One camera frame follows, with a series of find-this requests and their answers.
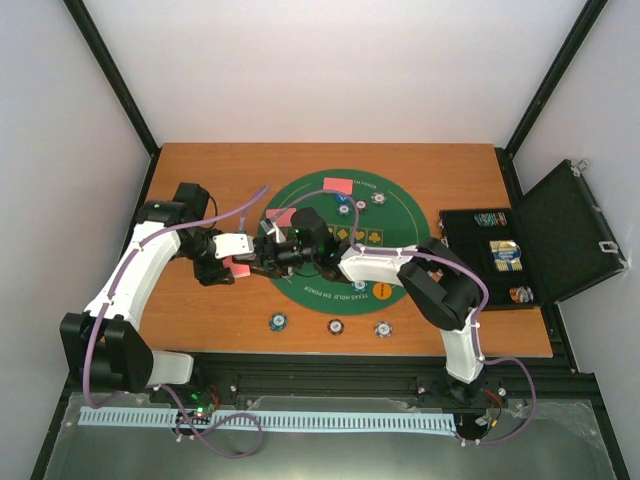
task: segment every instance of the black metal frame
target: black metal frame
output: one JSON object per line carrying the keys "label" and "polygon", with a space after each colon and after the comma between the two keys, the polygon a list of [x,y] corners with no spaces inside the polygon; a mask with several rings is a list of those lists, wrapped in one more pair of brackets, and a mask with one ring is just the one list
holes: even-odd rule
{"label": "black metal frame", "polygon": [[[155,143],[82,0],[64,0],[64,3],[149,153],[150,165],[136,205],[137,211],[146,199],[161,150]],[[509,143],[505,148],[496,148],[496,156],[512,205],[517,204],[523,196],[513,158],[606,3],[607,0],[586,1]],[[553,357],[525,361],[536,383],[538,396],[591,401],[614,471],[619,479],[629,478],[595,377],[591,374],[577,373],[558,307],[555,304],[545,304],[542,313]],[[207,376],[218,386],[222,401],[238,406],[244,405],[246,400],[263,395],[290,394],[391,397],[405,399],[420,406],[442,406],[437,400],[417,393],[419,385],[441,376],[444,367],[442,358],[198,354],[196,363],[199,374]],[[528,385],[515,366],[492,367],[488,369],[487,377],[489,382],[499,381],[505,385],[512,398],[526,398],[529,394]],[[235,386],[234,391],[230,388],[231,385]],[[44,478],[69,395],[77,391],[79,386],[69,380],[38,457],[31,477],[33,480]],[[464,410],[451,405],[447,405],[446,409],[457,413]]]}

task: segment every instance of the blue poker chip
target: blue poker chip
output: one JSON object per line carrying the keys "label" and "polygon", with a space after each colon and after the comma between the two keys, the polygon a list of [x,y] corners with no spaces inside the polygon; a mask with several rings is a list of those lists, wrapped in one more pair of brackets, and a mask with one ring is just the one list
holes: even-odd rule
{"label": "blue poker chip", "polygon": [[374,331],[378,337],[387,338],[393,333],[393,327],[389,322],[378,322],[376,323]]}
{"label": "blue poker chip", "polygon": [[362,293],[367,289],[367,282],[363,282],[361,280],[353,282],[351,285],[353,286],[353,289],[358,293]]}
{"label": "blue poker chip", "polygon": [[272,332],[281,332],[287,326],[287,316],[284,313],[274,313],[269,320],[269,328]]}

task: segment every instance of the black case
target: black case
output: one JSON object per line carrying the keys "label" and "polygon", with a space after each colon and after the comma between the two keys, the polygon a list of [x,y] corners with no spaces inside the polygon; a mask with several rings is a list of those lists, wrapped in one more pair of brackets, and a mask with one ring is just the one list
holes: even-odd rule
{"label": "black case", "polygon": [[[474,215],[503,212],[507,225],[480,226]],[[569,298],[628,266],[579,168],[564,160],[512,209],[444,210],[443,238],[487,284],[487,310],[531,308]],[[521,271],[499,272],[490,240],[513,240]],[[509,289],[529,286],[531,303],[515,303]]]}

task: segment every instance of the pink card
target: pink card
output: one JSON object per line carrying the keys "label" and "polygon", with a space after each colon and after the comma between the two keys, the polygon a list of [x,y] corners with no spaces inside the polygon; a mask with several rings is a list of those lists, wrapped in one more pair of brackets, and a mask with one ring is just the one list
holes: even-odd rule
{"label": "pink card", "polygon": [[338,192],[342,192],[345,195],[351,195],[351,193],[353,193],[353,180],[350,180],[348,178],[326,177],[324,179],[322,189],[337,190]]}
{"label": "pink card", "polygon": [[251,268],[249,267],[249,265],[233,263],[233,259],[231,257],[225,257],[222,260],[222,265],[231,269],[231,274],[233,275],[233,278],[243,278],[251,275]]}
{"label": "pink card", "polygon": [[[273,217],[280,211],[279,208],[272,208],[267,210],[267,218]],[[296,213],[295,208],[287,208],[287,210],[282,214],[282,216],[278,217],[276,220],[276,225],[280,228],[290,227],[291,226],[291,216]]]}

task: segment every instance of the poker table mat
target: poker table mat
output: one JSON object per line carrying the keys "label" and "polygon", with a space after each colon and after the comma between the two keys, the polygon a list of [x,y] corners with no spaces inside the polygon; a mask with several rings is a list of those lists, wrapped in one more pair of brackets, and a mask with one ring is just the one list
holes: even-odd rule
{"label": "poker table mat", "polygon": [[[306,193],[321,190],[325,178],[353,180],[351,196],[356,201],[367,202],[367,208],[360,213],[356,232],[358,243],[403,247],[420,243],[429,236],[425,215],[411,195],[392,181],[361,170],[323,170],[300,177],[280,190],[266,210],[284,208]],[[374,204],[371,200],[373,193],[383,193],[386,197],[384,204]],[[326,194],[303,200],[295,208],[313,207],[337,238],[346,239],[351,235],[354,213],[341,215],[338,213],[339,205],[335,195]],[[282,230],[287,238],[294,235],[291,227],[283,226]],[[367,282],[364,291],[357,292],[351,284],[325,280],[312,265],[305,265],[296,272],[291,277],[272,281],[282,294],[317,312],[335,315],[371,313],[396,303],[406,295],[402,287],[373,282]]]}

